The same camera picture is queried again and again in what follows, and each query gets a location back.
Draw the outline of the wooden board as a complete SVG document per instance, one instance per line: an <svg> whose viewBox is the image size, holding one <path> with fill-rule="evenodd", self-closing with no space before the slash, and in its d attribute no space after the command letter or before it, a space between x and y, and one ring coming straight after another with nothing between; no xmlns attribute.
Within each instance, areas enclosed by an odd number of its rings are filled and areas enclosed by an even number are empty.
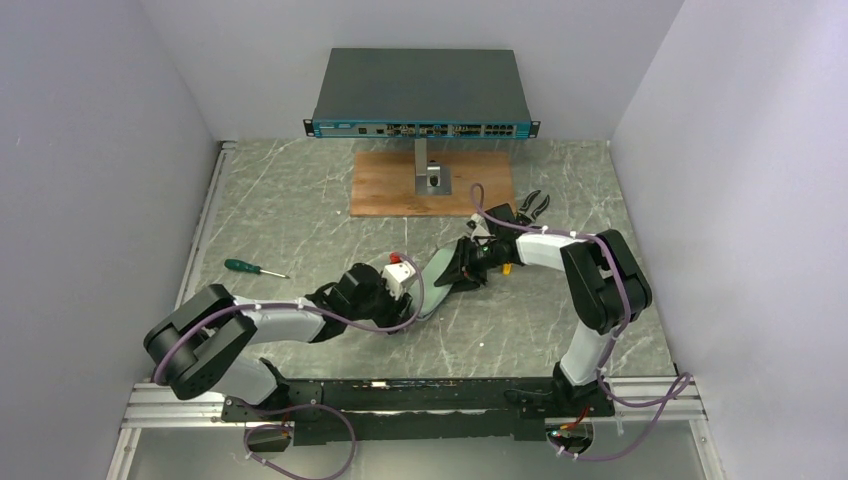
<svg viewBox="0 0 848 480"><path fill-rule="evenodd" d="M451 174L449 195L419 195L411 152L355 155L350 214L354 217L469 216L470 187L484 187L484 206L516 205L510 156L494 151L433 152L429 157Z"/></svg>

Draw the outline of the metal bracket stand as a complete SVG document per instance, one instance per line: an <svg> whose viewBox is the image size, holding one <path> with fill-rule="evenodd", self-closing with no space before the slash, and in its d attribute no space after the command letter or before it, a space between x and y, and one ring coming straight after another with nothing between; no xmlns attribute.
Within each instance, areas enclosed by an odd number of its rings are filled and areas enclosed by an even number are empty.
<svg viewBox="0 0 848 480"><path fill-rule="evenodd" d="M426 138L414 141L415 193L419 196L452 194L451 173L448 167L431 160Z"/></svg>

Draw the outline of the network switch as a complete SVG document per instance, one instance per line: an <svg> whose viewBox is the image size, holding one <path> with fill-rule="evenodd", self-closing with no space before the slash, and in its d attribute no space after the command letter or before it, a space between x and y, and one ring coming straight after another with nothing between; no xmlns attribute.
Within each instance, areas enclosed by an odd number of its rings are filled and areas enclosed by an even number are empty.
<svg viewBox="0 0 848 480"><path fill-rule="evenodd" d="M533 139L511 50L334 48L312 138Z"/></svg>

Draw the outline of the black handled pliers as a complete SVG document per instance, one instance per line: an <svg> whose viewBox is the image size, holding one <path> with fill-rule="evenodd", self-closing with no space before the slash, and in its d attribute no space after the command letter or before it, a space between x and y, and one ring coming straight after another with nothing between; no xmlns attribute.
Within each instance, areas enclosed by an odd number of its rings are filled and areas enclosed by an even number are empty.
<svg viewBox="0 0 848 480"><path fill-rule="evenodd" d="M543 194L541 190L531 191L515 212L517 222L522 226L533 225L538 217L547 210L550 201L550 196Z"/></svg>

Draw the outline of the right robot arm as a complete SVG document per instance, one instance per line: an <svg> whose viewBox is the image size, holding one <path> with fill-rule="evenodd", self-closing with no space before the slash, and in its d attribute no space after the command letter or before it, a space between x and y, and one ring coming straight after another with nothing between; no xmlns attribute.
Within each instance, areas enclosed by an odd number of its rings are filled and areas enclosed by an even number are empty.
<svg viewBox="0 0 848 480"><path fill-rule="evenodd" d="M565 274L580 324L555 364L551 390L574 402L600 388L598 375L621 325L652 303L649 283L623 238L614 229L596 235L546 233L524 208L502 204L473 224L481 235L464 236L425 269L427 286L451 293L476 290L490 271L505 266L546 267Z"/></svg>

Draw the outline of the green handled screwdriver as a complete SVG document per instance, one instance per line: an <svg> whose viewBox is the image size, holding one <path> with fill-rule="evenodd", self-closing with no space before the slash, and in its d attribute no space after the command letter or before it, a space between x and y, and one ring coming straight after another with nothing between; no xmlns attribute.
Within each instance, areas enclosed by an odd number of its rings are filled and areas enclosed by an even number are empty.
<svg viewBox="0 0 848 480"><path fill-rule="evenodd" d="M259 265L252 264L252 263L249 263L247 261L240 260L240 259L234 259L234 258L225 259L224 262L223 262L223 265L226 269L234 271L234 272L254 274L254 275L269 275L269 276L273 276L273 277L277 277L277 278L281 278L281 279L289 279L289 276L286 275L286 274L273 272L273 271L264 269L263 267L261 267Z"/></svg>

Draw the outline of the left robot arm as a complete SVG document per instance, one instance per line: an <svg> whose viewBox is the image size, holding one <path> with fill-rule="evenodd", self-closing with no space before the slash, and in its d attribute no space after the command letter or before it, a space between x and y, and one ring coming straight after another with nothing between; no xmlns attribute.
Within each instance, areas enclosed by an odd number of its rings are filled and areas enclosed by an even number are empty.
<svg viewBox="0 0 848 480"><path fill-rule="evenodd" d="M251 361L254 344L322 343L353 328L395 333L410 326L423 305L419 267L398 259L382 270L357 263L336 282L293 300L259 301L211 284L148 332L143 346L155 363L153 381L180 400L207 392L250 405L287 397L285 377L268 360Z"/></svg>

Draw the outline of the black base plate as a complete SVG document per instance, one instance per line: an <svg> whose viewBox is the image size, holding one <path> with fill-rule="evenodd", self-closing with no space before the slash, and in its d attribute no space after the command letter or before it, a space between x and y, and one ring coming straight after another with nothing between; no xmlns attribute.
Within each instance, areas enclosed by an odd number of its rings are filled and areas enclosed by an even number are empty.
<svg viewBox="0 0 848 480"><path fill-rule="evenodd" d="M227 396L227 423L285 421L296 446L359 441L508 437L542 441L560 423L610 418L615 407L599 388L561 401L550 377L297 379L249 409Z"/></svg>

